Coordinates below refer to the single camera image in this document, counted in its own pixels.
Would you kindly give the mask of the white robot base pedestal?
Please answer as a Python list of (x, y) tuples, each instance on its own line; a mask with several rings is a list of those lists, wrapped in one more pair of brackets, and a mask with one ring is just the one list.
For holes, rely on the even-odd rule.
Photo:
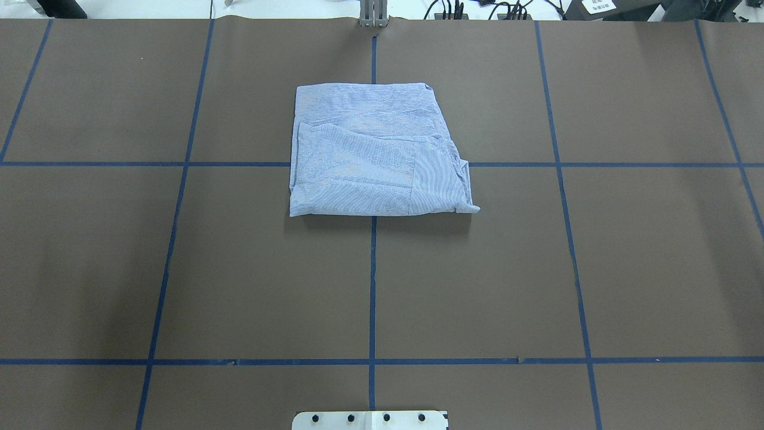
[(446, 411), (304, 411), (292, 429), (448, 429)]

